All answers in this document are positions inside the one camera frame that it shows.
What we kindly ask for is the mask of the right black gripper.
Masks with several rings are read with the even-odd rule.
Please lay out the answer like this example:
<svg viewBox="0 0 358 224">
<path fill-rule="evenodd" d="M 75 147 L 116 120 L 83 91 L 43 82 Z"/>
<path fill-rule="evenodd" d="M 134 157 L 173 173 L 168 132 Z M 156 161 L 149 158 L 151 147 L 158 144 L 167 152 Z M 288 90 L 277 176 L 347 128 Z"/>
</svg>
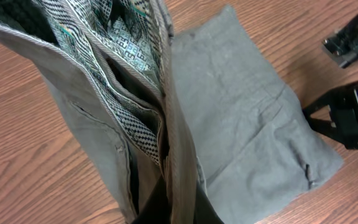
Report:
<svg viewBox="0 0 358 224">
<path fill-rule="evenodd" d="M 323 46 L 341 68 L 358 61 L 358 14 L 326 38 Z M 329 108 L 330 121 L 311 117 L 324 107 Z M 302 111 L 312 130 L 343 144 L 347 149 L 358 150 L 358 82 L 329 90 Z"/>
</svg>

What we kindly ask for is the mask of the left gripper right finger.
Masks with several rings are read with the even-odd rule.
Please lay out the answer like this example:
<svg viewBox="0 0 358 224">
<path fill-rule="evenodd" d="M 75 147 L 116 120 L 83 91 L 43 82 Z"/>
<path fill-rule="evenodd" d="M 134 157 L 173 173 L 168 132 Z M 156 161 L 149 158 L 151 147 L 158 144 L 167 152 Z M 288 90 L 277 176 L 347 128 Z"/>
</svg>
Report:
<svg viewBox="0 0 358 224">
<path fill-rule="evenodd" d="M 209 202 L 201 184 L 196 186 L 194 224 L 223 224 Z"/>
</svg>

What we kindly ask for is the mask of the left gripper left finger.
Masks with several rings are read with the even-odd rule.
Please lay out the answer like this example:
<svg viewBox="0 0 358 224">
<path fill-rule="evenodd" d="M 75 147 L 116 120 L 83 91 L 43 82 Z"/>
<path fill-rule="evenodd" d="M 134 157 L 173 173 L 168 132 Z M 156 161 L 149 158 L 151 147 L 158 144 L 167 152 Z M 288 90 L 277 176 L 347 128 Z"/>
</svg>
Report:
<svg viewBox="0 0 358 224">
<path fill-rule="evenodd" d="M 145 207 L 132 224 L 170 224 L 170 204 L 162 176 L 158 179 Z"/>
</svg>

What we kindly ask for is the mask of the grey shorts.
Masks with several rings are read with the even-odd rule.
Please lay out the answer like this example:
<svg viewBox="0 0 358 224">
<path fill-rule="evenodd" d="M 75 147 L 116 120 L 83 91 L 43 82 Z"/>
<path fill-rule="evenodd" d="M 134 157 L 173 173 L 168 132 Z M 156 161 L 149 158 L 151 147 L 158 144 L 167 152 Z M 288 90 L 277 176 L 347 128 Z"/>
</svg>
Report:
<svg viewBox="0 0 358 224">
<path fill-rule="evenodd" d="M 194 223 L 197 184 L 223 223 L 254 223 L 342 166 L 231 6 L 175 35 L 163 1 L 0 1 L 0 43 L 40 71 L 129 223 L 160 176 L 170 223 Z"/>
</svg>

